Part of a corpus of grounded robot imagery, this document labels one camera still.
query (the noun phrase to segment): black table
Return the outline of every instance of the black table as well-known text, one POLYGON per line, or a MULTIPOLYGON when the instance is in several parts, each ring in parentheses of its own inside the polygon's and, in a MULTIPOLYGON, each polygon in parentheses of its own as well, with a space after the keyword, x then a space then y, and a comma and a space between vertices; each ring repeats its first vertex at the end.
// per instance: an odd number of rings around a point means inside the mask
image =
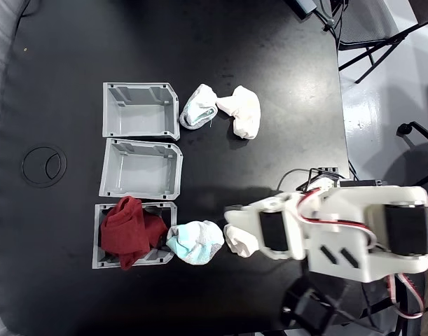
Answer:
MULTIPOLYGON (((335 46, 317 18, 299 22, 282 0, 42 1, 21 21, 0 119, 4 323, 28 336, 283 328, 282 296, 300 274, 294 261, 244 259, 224 246, 203 267, 175 257, 128 272, 91 269, 94 204, 117 201, 98 197, 104 81, 168 81, 181 109, 201 83, 220 97, 238 85, 258 95, 254 140, 238 139, 223 112, 210 126, 181 129, 178 223, 222 225, 224 206, 267 197, 293 168, 347 175, 335 46), (63 150, 67 170, 34 188, 20 165, 42 143, 63 150)), ((284 188, 305 179, 294 174, 284 188)), ((343 309, 359 315, 359 291, 343 309)))

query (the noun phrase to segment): chair leg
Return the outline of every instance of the chair leg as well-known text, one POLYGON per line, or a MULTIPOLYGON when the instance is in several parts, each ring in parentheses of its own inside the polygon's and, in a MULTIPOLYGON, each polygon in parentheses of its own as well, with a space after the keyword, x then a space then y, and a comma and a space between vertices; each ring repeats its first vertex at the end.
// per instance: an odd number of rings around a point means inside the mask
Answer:
POLYGON ((410 134, 411 131, 413 130, 413 128, 415 130, 417 130, 419 133, 421 133, 424 136, 424 138, 426 138, 428 140, 428 129, 425 129, 423 126, 419 125, 415 121, 412 121, 409 124, 402 124, 402 125, 400 125, 397 128, 396 135, 398 137, 402 137, 403 135, 410 134))
MULTIPOLYGON (((396 135, 398 137, 403 137, 404 135, 408 135, 413 131, 413 128, 421 133, 424 138, 428 140, 428 129, 425 129, 423 126, 419 125, 417 122, 412 121, 409 124, 402 124, 397 128, 396 135)), ((418 182, 414 183, 414 186, 423 186, 428 183, 428 175, 418 182)))
POLYGON ((394 49, 396 49, 397 48, 397 46, 399 45, 399 43, 398 44, 393 44, 391 47, 389 47, 389 49, 387 50, 387 52, 385 53, 385 54, 383 54, 382 55, 382 57, 381 58, 379 58, 372 66, 371 66, 371 68, 369 68, 368 69, 368 71, 367 72, 365 72, 364 74, 363 74, 363 76, 362 77, 360 77, 359 79, 357 79, 356 81, 355 81, 355 83, 356 84, 358 84, 358 83, 360 83, 363 79, 365 79, 365 77, 367 77, 367 75, 369 75, 371 72, 373 72, 373 70, 375 69, 375 68, 377 68, 379 65, 380 65, 380 63, 382 63, 384 60, 385 60, 385 58, 387 58, 388 57, 388 55, 389 54, 391 54, 392 52, 393 52, 393 50, 394 49))
POLYGON ((387 46, 386 43, 377 44, 375 47, 372 47, 371 49, 363 52, 362 54, 358 55, 357 57, 351 59, 349 62, 344 63, 342 66, 338 67, 338 70, 341 71, 343 69, 346 69, 348 66, 353 65, 354 63, 357 63, 359 60, 362 60, 366 56, 369 56, 370 54, 374 53, 375 51, 387 46))
POLYGON ((422 180, 419 180, 418 182, 416 182, 415 184, 413 184, 414 186, 419 186, 422 187, 424 184, 428 183, 428 175, 426 177, 424 177, 422 180))
POLYGON ((371 62, 371 65, 374 65, 374 57, 373 57, 373 54, 368 55, 368 57, 369 57, 369 61, 371 62))

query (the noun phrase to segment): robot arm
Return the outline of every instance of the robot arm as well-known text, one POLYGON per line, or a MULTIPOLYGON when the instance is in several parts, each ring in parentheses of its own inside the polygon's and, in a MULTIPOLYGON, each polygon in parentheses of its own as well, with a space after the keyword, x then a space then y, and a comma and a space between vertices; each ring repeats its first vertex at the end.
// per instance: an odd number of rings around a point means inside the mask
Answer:
POLYGON ((371 282, 428 268, 428 196, 420 187, 282 193, 225 212, 272 259, 308 257, 309 269, 371 282))

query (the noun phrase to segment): empty bin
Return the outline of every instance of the empty bin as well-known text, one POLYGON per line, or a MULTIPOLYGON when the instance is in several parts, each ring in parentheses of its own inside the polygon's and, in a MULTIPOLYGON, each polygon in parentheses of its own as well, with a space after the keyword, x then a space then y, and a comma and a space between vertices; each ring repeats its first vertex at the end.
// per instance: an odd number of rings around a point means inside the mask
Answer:
MULTIPOLYGON (((100 248, 100 225, 108 214, 110 208, 115 204, 96 204, 95 205, 95 226, 94 226, 94 249, 92 251, 92 268, 112 268, 120 267, 116 256, 111 255, 100 248)), ((142 203, 142 208, 153 214, 159 215, 169 228, 177 224, 177 206, 173 202, 163 203, 142 203)), ((134 263, 134 266, 140 265, 163 265, 173 258, 173 252, 168 246, 160 249, 153 248, 142 258, 134 263)))
POLYGON ((103 83, 103 137, 178 140, 178 115, 169 83, 103 83))
POLYGON ((174 200, 182 163, 173 143, 107 139, 99 196, 174 200))

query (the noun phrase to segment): red towel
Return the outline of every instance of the red towel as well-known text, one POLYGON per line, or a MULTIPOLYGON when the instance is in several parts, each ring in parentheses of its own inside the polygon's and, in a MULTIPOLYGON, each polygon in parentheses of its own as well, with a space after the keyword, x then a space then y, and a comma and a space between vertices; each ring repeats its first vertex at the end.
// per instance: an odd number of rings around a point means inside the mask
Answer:
POLYGON ((100 229, 101 247, 119 257, 120 267, 128 270, 140 257, 150 252, 167 232, 161 217, 142 210, 142 202, 124 197, 112 208, 100 229))

